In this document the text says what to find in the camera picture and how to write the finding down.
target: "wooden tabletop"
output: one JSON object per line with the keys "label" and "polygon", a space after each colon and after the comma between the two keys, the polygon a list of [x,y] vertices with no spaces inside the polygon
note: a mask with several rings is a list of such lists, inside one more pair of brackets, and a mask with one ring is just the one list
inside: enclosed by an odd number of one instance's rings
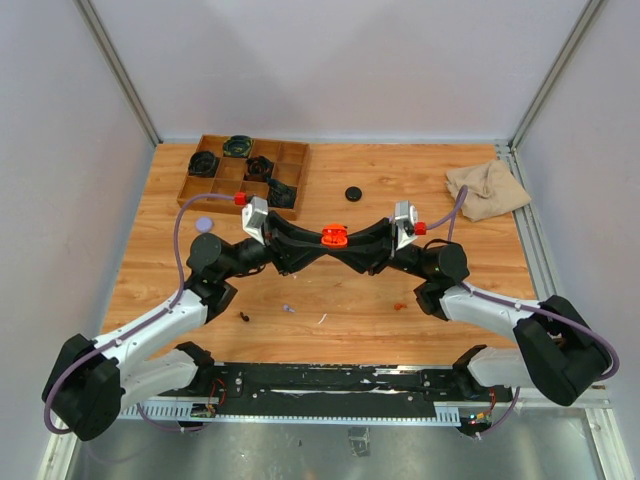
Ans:
{"label": "wooden tabletop", "polygon": [[[177,288],[171,236],[179,210],[176,196],[194,150],[195,145],[158,147],[103,331],[135,319]],[[401,200],[410,200],[421,220],[433,222],[453,206],[445,172],[495,158],[491,145],[318,144],[311,152],[295,223],[314,231],[339,222],[355,232],[391,215]],[[357,203],[344,197],[351,185],[363,191]],[[213,218],[213,233],[225,240],[234,243],[246,237],[239,216],[187,212],[180,228],[183,261],[202,215]],[[416,244],[446,237],[446,229],[440,227]],[[511,214],[477,223],[459,214],[454,239],[469,258],[469,281],[533,298]],[[510,346],[508,340],[473,325],[424,315],[413,294],[422,281],[391,269],[370,277],[323,257],[295,276],[280,277],[268,266],[260,275],[229,282],[238,294],[227,311],[163,352],[191,340],[221,361],[448,365],[477,344]],[[396,303],[408,308],[396,311]],[[284,304],[295,313],[284,312]],[[240,311],[251,320],[242,321]]]}

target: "small purple object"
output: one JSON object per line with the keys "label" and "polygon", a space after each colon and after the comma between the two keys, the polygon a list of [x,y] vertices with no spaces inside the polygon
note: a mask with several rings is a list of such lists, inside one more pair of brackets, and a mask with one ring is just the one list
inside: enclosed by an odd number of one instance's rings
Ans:
{"label": "small purple object", "polygon": [[213,228],[213,220],[209,217],[200,217],[196,220],[196,230],[200,233],[207,233]]}

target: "black disc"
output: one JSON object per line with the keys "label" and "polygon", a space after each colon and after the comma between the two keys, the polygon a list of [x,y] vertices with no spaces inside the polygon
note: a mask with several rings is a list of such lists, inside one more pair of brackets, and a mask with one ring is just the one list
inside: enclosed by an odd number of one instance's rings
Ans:
{"label": "black disc", "polygon": [[350,202],[357,202],[362,198],[362,190],[358,187],[349,187],[344,192],[344,196],[347,197],[347,200]]}

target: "metal frame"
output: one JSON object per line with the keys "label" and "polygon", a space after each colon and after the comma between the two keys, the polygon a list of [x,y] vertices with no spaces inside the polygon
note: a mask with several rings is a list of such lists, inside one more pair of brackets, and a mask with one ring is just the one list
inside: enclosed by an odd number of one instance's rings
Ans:
{"label": "metal frame", "polygon": [[518,127],[514,132],[513,138],[509,142],[510,147],[518,148],[522,144],[522,141],[528,133],[529,128],[538,116],[538,113],[542,109],[543,105],[546,103],[549,95],[562,76],[567,65],[573,58],[573,55],[582,42],[582,39],[585,37],[586,33],[593,25],[594,21],[602,11],[602,8],[607,3],[607,1],[608,0],[589,0],[585,7],[582,9],[578,20],[571,30],[571,33],[569,33],[569,37],[567,37],[567,40],[560,49],[560,53],[558,53],[558,56],[551,65],[549,72],[547,73],[545,79],[542,82],[542,85],[533,97],[533,100],[529,105],[526,113],[524,114],[524,117],[522,117],[522,120],[520,120],[520,123],[518,124]]}
{"label": "metal frame", "polygon": [[126,69],[124,68],[124,65],[120,61],[116,49],[113,46],[113,43],[111,43],[111,39],[109,38],[107,31],[102,25],[102,21],[100,20],[98,12],[93,6],[93,3],[91,3],[91,0],[73,0],[73,2],[76,4],[76,7],[78,7],[80,15],[89,28],[91,35],[96,41],[96,45],[100,49],[102,56],[109,65],[109,68],[111,69],[113,76],[118,82],[118,85],[120,85],[122,93],[124,93],[124,96],[129,102],[133,113],[140,123],[140,126],[149,137],[149,140],[151,141],[153,146],[158,146],[158,144],[162,143],[162,139],[160,138],[158,131],[153,125],[153,122],[151,121],[151,117],[149,117],[147,110],[144,108],[142,100],[140,100],[140,96],[136,92],[136,89],[133,86],[133,83],[131,82]]}

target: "purple cable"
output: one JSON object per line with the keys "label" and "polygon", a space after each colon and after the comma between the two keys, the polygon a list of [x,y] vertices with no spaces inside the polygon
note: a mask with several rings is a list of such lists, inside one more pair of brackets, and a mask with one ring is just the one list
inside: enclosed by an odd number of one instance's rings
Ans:
{"label": "purple cable", "polygon": [[[478,292],[476,291],[472,291],[471,287],[469,285],[467,285],[465,282],[462,282],[460,284],[460,286],[462,288],[464,288],[467,292],[471,293],[472,295],[475,295],[479,298],[482,298],[484,300],[488,300],[490,302],[494,302],[497,303],[499,305],[504,305],[506,307],[515,307],[516,303],[512,302],[510,300],[505,300],[503,298],[498,298],[498,297],[494,297],[493,295],[489,295],[487,293],[484,292]],[[558,315],[557,313],[553,313],[553,312],[549,312],[547,310],[544,310],[542,308],[538,308],[538,307],[530,307],[529,305],[520,305],[520,308],[526,312],[531,312],[531,313],[537,313],[539,315],[544,315],[546,317],[552,318],[554,320],[557,320],[560,323],[564,323],[565,325],[570,326],[571,328],[573,328],[574,330],[578,330],[581,333],[584,333],[585,335],[591,337],[593,340],[595,340],[596,342],[598,342],[599,344],[601,344],[606,350],[607,352],[609,352],[609,355],[611,356],[611,368],[603,373],[598,380],[607,380],[611,377],[613,377],[616,373],[618,373],[618,370],[620,369],[620,357],[618,356],[618,352],[616,352],[616,349],[613,348],[613,345],[611,345],[611,343],[609,343],[609,341],[607,339],[605,339],[604,337],[602,337],[601,335],[597,334],[596,332],[594,332],[593,330],[591,330],[588,327],[585,327],[584,325],[580,325],[577,322],[574,322],[573,320],[568,319],[567,317],[563,317],[562,315]]]}
{"label": "purple cable", "polygon": [[[434,228],[439,227],[440,225],[442,225],[443,223],[445,223],[447,220],[450,220],[450,219],[452,220],[452,222],[454,222],[455,220],[453,219],[455,219],[456,214],[462,208],[462,204],[467,198],[468,191],[469,191],[469,187],[467,187],[466,185],[463,185],[462,187],[460,187],[460,190],[458,191],[458,196],[456,197],[456,203],[453,206],[453,210],[451,210],[447,215],[442,217],[437,222],[432,223],[431,225],[427,225],[427,230],[433,230]],[[453,227],[451,225],[449,226],[449,235],[453,235]]]}
{"label": "purple cable", "polygon": [[511,412],[513,412],[513,409],[516,408],[516,403],[518,402],[519,396],[520,396],[520,387],[517,387],[515,393],[513,394],[513,400],[511,400],[511,405],[509,405],[509,408],[507,408],[507,411],[504,412],[504,415],[500,417],[500,420],[498,420],[489,428],[487,428],[484,432],[482,432],[480,434],[480,438],[483,438],[487,433],[495,432],[498,429],[498,427],[504,423],[504,421],[509,417],[509,415],[511,415]]}
{"label": "purple cable", "polygon": [[201,430],[204,430],[205,428],[207,428],[209,425],[213,423],[213,422],[209,422],[202,427],[165,427],[164,425],[160,425],[159,423],[151,420],[147,416],[147,414],[144,413],[144,410],[142,409],[142,406],[139,403],[136,403],[136,408],[138,409],[138,415],[140,415],[145,422],[153,425],[158,430],[162,430],[163,432],[199,432]]}
{"label": "purple cable", "polygon": [[96,348],[91,353],[83,357],[80,357],[78,360],[73,362],[64,372],[62,372],[60,377],[58,377],[58,379],[53,384],[53,387],[51,387],[51,390],[49,391],[49,395],[47,395],[47,400],[44,403],[44,424],[51,433],[56,433],[58,435],[71,433],[70,428],[64,428],[64,429],[58,428],[53,424],[53,421],[51,420],[51,407],[53,405],[53,399],[56,397],[56,395],[60,391],[60,388],[62,387],[62,384],[67,380],[67,378],[69,378],[69,376],[71,376],[73,372],[75,372],[78,368],[80,368],[86,362],[91,360],[93,357],[100,355],[102,352],[104,352],[105,350],[108,350],[111,347],[114,347],[118,340],[126,340],[127,338],[131,337],[132,335],[135,335],[140,330],[146,328],[147,326],[149,326],[150,324],[152,324],[153,322],[161,318],[165,313],[171,310],[180,301],[180,298],[182,297],[182,293],[184,292],[184,268],[182,267],[182,260],[180,259],[180,248],[178,245],[178,234],[180,233],[180,222],[182,221],[182,217],[184,216],[184,213],[194,202],[197,202],[198,200],[203,200],[206,198],[219,198],[222,200],[233,201],[233,197],[231,195],[222,195],[219,193],[203,193],[200,195],[195,195],[191,197],[189,200],[187,200],[185,204],[182,206],[182,208],[180,209],[180,211],[178,212],[178,215],[176,216],[176,222],[173,227],[173,253],[176,258],[176,264],[178,267],[178,278],[179,278],[178,291],[176,293],[176,296],[173,298],[173,300],[171,300],[167,308],[163,308],[158,313],[149,317],[147,320],[142,322],[140,325],[137,325],[136,327],[132,328],[128,332],[123,333],[118,338],[113,339],[110,342],[105,343],[101,347]]}

